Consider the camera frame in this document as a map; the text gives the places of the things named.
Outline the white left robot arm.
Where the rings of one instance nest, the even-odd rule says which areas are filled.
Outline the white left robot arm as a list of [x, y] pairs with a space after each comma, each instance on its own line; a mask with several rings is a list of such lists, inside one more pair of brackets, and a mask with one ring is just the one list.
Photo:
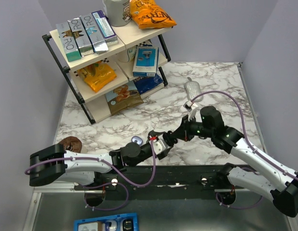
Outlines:
[[146, 144], [130, 142], [105, 154], [81, 154], [55, 144], [33, 153], [25, 174], [30, 176], [29, 185], [32, 187], [45, 186], [60, 180], [96, 190], [102, 183], [97, 173], [115, 171], [121, 174], [125, 167], [135, 167], [150, 157], [161, 160], [175, 143], [176, 140], [171, 138], [170, 133], [151, 131]]

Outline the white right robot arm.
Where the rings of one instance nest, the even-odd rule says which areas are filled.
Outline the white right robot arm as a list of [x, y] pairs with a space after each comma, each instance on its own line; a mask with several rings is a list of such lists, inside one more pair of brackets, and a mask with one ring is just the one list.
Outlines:
[[200, 110], [201, 122], [197, 122], [197, 109], [190, 110], [182, 118], [180, 126], [174, 132], [164, 133], [160, 154], [169, 151], [178, 140], [190, 141], [193, 137], [210, 138], [213, 144], [231, 154], [257, 171], [247, 172], [235, 165], [226, 164], [216, 176], [219, 187], [226, 189], [230, 185], [253, 191], [268, 200], [288, 217], [298, 214], [298, 172], [291, 169], [250, 143], [246, 136], [237, 129], [226, 126], [221, 113], [214, 106]]

